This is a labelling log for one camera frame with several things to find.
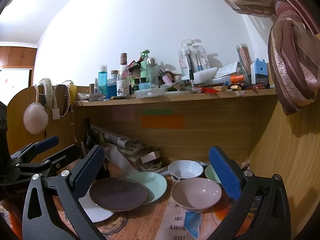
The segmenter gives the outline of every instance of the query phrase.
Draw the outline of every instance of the white pom pom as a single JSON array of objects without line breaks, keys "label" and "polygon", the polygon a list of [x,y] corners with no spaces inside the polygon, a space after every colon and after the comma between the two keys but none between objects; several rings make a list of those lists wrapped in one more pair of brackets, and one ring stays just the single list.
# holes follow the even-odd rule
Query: white pom pom
[{"label": "white pom pom", "polygon": [[47,127],[49,116],[39,103],[31,103],[23,114],[23,123],[31,134],[38,134]]}]

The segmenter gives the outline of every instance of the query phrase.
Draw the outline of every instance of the white bowl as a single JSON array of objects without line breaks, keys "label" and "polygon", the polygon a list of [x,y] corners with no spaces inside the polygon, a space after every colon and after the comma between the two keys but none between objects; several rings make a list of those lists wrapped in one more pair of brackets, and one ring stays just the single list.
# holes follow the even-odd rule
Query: white bowl
[{"label": "white bowl", "polygon": [[196,178],[203,173],[203,167],[199,163],[188,160],[170,163],[168,170],[177,180]]}]

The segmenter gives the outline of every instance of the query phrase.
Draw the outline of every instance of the cabinet door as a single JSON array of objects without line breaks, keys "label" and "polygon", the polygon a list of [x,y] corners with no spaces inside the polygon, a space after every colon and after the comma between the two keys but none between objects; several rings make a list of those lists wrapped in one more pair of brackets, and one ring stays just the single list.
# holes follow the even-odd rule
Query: cabinet door
[{"label": "cabinet door", "polygon": [[7,66],[11,47],[0,47],[0,66]]},{"label": "cabinet door", "polygon": [[23,47],[11,48],[8,66],[21,66],[23,50]]},{"label": "cabinet door", "polygon": [[21,66],[34,66],[36,60],[37,49],[24,48]]}]

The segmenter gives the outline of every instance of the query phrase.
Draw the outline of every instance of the wooden shelf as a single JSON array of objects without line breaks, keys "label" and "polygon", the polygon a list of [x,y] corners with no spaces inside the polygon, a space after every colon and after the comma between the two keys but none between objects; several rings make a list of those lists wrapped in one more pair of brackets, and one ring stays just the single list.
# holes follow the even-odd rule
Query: wooden shelf
[{"label": "wooden shelf", "polygon": [[153,98],[134,98],[123,100],[108,100],[108,101],[76,101],[75,106],[112,106],[112,105],[131,105],[131,104],[146,104],[146,103],[159,103],[159,102],[177,102],[177,101],[192,101],[192,100],[206,100],[206,99],[219,99],[219,98],[237,98],[237,97],[254,97],[254,96],[267,96],[275,95],[275,89],[264,90],[245,90],[244,96],[238,96],[235,91],[219,92],[217,94],[192,94],[181,96],[162,96]]}]

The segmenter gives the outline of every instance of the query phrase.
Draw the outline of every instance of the plate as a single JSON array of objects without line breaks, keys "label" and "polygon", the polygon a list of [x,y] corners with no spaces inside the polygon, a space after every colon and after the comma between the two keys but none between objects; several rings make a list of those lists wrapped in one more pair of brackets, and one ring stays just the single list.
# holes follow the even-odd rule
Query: plate
[{"label": "plate", "polygon": [[155,172],[139,172],[131,174],[127,179],[135,180],[146,187],[148,196],[143,204],[149,204],[159,199],[167,189],[167,180]]},{"label": "plate", "polygon": [[135,180],[127,178],[100,179],[89,190],[90,198],[110,211],[128,211],[143,204],[147,190]]},{"label": "plate", "polygon": [[84,211],[87,213],[92,223],[97,223],[106,220],[114,214],[113,211],[103,209],[99,207],[96,203],[94,203],[90,198],[89,190],[84,197],[79,198],[79,203],[81,204]]}]

